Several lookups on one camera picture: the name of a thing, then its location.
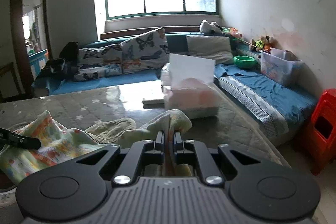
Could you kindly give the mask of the clear plastic storage bin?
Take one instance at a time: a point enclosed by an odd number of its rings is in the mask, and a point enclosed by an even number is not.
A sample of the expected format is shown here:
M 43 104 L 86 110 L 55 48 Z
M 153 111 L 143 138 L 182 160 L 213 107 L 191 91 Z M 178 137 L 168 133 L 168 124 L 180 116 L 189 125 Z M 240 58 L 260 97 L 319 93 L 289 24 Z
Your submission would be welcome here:
M 282 86 L 291 86 L 297 82 L 301 68 L 304 64 L 289 51 L 278 50 L 275 55 L 261 52 L 260 71 L 271 80 Z

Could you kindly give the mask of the blue white cabinet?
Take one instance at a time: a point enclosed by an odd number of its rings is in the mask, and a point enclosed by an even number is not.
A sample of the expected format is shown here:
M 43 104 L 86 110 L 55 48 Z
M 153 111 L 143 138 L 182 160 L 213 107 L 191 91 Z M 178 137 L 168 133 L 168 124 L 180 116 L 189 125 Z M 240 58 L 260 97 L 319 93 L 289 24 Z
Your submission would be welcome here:
M 36 79 L 41 70 L 45 67 L 47 61 L 49 60 L 48 50 L 42 50 L 37 53 L 28 55 L 31 73 L 33 79 Z

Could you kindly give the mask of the grey quilted star table cover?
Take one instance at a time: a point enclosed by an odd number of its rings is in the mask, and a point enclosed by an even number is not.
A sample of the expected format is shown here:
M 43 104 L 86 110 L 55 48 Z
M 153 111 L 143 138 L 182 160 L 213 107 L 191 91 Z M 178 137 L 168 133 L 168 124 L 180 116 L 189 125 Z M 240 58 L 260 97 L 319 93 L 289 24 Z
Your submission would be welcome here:
M 1 127 L 19 129 L 48 110 L 66 128 L 85 130 L 96 122 L 131 118 L 141 126 L 165 111 L 162 105 L 144 106 L 145 96 L 161 88 L 160 81 L 126 84 L 46 96 L 1 104 Z M 234 144 L 278 164 L 288 163 L 276 147 L 259 130 L 257 123 L 247 117 L 220 89 L 222 98 L 215 117 L 194 119 L 193 127 L 183 139 L 195 139 L 215 148 L 220 143 Z

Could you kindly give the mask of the butterfly print pillow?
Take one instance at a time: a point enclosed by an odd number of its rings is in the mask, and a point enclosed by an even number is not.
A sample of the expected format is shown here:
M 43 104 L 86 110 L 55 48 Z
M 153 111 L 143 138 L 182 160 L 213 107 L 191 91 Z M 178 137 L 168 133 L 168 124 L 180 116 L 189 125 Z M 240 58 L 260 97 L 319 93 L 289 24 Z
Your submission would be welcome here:
M 127 75 L 160 69 L 169 61 L 164 28 L 157 28 L 124 42 L 79 50 L 76 81 Z

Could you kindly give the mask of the pink tissue box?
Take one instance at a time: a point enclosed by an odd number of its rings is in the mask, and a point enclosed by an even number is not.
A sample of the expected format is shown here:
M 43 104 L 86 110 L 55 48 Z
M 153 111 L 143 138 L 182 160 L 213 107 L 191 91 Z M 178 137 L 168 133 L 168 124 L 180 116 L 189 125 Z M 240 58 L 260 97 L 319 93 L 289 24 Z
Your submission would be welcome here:
M 215 60 L 171 53 L 161 70 L 159 87 L 149 92 L 143 105 L 178 109 L 189 119 L 214 117 L 222 98 L 214 85 Z

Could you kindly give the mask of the black bag on sofa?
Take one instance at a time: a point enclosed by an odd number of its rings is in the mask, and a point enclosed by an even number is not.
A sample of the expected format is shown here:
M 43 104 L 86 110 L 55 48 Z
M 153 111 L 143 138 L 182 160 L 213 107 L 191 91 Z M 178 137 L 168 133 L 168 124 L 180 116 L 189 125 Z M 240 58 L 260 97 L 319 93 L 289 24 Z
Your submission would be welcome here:
M 58 59 L 47 61 L 46 66 L 38 74 L 38 78 L 72 79 L 77 73 L 79 44 L 68 42 L 61 50 Z

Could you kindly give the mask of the grey white cushion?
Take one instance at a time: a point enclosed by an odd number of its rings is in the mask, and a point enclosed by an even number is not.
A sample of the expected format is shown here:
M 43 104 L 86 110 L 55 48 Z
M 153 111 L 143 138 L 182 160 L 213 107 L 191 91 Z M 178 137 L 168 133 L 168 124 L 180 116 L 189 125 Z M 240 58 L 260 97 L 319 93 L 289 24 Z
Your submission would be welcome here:
M 187 35 L 186 40 L 190 56 L 215 60 L 216 65 L 234 63 L 228 37 Z

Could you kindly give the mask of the green bowl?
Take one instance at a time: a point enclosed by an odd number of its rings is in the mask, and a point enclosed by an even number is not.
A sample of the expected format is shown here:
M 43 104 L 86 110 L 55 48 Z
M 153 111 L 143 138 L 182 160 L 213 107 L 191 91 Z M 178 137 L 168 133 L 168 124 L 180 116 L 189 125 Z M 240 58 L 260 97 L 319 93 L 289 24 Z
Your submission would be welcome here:
M 257 64 L 256 59 L 251 56 L 234 56 L 234 64 L 241 69 L 252 69 Z

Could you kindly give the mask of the white plush toy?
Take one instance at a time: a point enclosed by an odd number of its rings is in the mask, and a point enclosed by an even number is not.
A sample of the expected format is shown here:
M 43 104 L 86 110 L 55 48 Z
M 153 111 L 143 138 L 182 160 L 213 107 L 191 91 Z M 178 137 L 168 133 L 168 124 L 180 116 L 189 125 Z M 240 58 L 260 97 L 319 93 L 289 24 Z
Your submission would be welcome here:
M 202 20 L 199 31 L 204 34 L 221 34 L 223 28 L 217 24 L 217 22 L 209 23 L 207 20 Z

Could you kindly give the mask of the red plastic stool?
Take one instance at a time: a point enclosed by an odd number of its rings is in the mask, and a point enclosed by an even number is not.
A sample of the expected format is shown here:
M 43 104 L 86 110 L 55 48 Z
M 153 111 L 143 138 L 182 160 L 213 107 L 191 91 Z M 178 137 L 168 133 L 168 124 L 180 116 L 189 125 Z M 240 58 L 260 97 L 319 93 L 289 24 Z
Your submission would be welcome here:
M 302 137 L 304 149 L 313 158 L 311 173 L 317 176 L 335 159 L 336 91 L 323 91 Z

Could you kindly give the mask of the patterned children's fleece jacket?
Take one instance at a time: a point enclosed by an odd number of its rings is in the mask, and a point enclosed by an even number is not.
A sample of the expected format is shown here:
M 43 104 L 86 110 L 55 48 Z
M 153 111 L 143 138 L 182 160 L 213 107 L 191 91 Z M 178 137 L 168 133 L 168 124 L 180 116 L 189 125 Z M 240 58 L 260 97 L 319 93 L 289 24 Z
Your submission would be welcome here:
M 192 127 L 181 110 L 168 110 L 141 127 L 131 118 L 97 122 L 85 131 L 71 128 L 54 120 L 44 111 L 36 120 L 17 129 L 21 136 L 37 138 L 39 149 L 21 149 L 5 145 L 1 149 L 1 171 L 15 184 L 32 173 L 61 162 L 85 155 L 108 144 L 129 148 L 140 140 L 155 139 L 162 131 L 172 137 L 175 131 L 186 133 Z

